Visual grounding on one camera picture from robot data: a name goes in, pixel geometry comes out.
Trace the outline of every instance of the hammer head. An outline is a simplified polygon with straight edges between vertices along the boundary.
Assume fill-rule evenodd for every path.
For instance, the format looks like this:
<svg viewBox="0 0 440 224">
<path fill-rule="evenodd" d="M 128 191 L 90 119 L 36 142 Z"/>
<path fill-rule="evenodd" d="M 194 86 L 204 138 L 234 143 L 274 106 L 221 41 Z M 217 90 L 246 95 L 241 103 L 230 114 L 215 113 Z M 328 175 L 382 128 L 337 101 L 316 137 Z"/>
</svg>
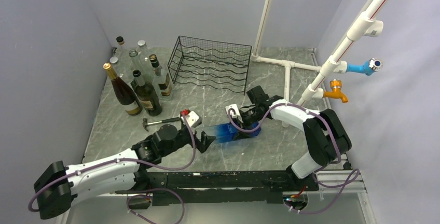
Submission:
<svg viewBox="0 0 440 224">
<path fill-rule="evenodd" d="M 142 119 L 142 126 L 144 127 L 144 129 L 146 130 L 146 131 L 148 131 L 148 122 L 147 122 L 147 118 L 143 118 Z"/>
</svg>

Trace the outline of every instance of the blue object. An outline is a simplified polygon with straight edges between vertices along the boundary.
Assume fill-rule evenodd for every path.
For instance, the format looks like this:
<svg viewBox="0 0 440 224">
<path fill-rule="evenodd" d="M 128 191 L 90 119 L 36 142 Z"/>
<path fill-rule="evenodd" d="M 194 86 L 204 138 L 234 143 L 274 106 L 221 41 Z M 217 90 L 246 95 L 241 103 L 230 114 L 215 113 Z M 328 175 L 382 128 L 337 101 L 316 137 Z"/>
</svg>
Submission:
<svg viewBox="0 0 440 224">
<path fill-rule="evenodd" d="M 258 123 L 252 124 L 252 128 L 257 127 Z M 230 141 L 234 141 L 234 137 L 238 134 L 237 128 L 235 128 L 231 123 L 226 124 L 218 124 L 218 125 L 212 125 L 210 127 L 203 127 L 203 131 L 206 132 L 207 135 L 212 135 L 217 137 L 218 143 L 226 143 Z M 245 135 L 249 135 L 250 137 L 257 136 L 261 131 L 261 128 L 258 128 L 255 132 L 252 133 L 246 133 Z"/>
<path fill-rule="evenodd" d="M 377 70 L 373 70 L 370 67 L 370 62 L 372 62 L 372 60 L 368 60 L 364 63 L 364 65 L 352 65 L 347 63 L 347 70 L 346 72 L 355 72 L 355 73 L 360 73 L 360 74 L 366 74 L 366 75 L 372 75 L 374 72 L 378 71 L 382 65 L 382 62 L 379 60 L 375 60 L 373 63 L 373 67 L 376 67 Z"/>
</svg>

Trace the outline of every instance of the orange faucet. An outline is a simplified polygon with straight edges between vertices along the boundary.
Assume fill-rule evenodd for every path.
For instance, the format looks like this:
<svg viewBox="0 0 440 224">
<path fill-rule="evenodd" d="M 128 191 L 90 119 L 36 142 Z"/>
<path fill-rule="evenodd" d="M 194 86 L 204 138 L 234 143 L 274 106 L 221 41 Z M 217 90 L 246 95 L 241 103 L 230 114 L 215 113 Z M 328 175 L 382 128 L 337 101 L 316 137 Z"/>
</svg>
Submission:
<svg viewBox="0 0 440 224">
<path fill-rule="evenodd" d="M 348 102 L 348 98 L 341 92 L 342 81 L 332 80 L 330 81 L 330 87 L 332 88 L 332 91 L 324 92 L 324 95 L 322 97 L 341 99 L 343 103 Z"/>
</svg>

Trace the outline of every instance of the gray marble surface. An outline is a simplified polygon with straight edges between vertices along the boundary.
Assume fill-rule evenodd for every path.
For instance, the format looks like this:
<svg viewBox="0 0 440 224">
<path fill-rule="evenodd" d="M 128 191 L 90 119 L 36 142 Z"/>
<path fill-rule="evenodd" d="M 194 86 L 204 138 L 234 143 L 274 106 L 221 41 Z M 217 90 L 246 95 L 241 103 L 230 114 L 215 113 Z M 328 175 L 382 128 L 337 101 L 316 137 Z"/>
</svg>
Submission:
<svg viewBox="0 0 440 224">
<path fill-rule="evenodd" d="M 150 51 L 157 55 L 163 66 L 166 66 L 172 49 L 150 48 Z M 313 65 L 311 56 L 305 48 L 263 48 L 260 55 Z M 121 61 L 123 64 L 130 62 L 127 55 L 123 55 Z M 303 69 L 291 70 L 291 102 L 296 103 L 300 99 L 305 87 L 313 81 L 315 75 L 315 72 Z M 282 66 L 251 62 L 247 80 L 247 90 L 260 85 L 269 96 L 283 96 L 284 67 Z M 157 117 L 151 117 L 145 111 L 137 116 L 129 116 L 118 103 L 112 85 L 107 79 L 83 162 L 105 158 L 130 148 L 161 126 L 151 126 L 150 132 L 146 132 L 142 127 L 144 117 L 149 121 L 177 117 L 182 109 L 188 108 L 203 117 L 202 128 L 228 122 L 224 109 L 227 105 L 233 103 L 239 107 L 250 105 L 249 99 L 242 93 L 191 84 L 176 84 L 174 99 L 161 103 L 163 112 Z M 323 100 L 310 101 L 305 107 L 325 109 Z M 306 151 L 307 145 L 302 131 L 295 127 L 284 128 L 280 121 L 268 119 L 262 125 L 258 137 L 223 144 L 213 143 L 204 154 L 197 152 L 194 163 L 186 171 L 284 170 Z M 186 145 L 163 158 L 161 165 L 183 166 L 187 164 L 191 154 L 191 147 Z"/>
</svg>

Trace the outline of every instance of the wire rack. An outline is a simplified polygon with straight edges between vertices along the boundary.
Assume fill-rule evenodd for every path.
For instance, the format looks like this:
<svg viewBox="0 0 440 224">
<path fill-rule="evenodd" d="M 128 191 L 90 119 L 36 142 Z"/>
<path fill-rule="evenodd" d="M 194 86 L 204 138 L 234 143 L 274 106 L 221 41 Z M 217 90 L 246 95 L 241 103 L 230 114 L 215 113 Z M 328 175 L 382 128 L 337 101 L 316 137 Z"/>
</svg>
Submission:
<svg viewBox="0 0 440 224">
<path fill-rule="evenodd" d="M 244 93 L 251 50 L 249 45 L 179 36 L 168 69 L 174 83 Z"/>
</svg>

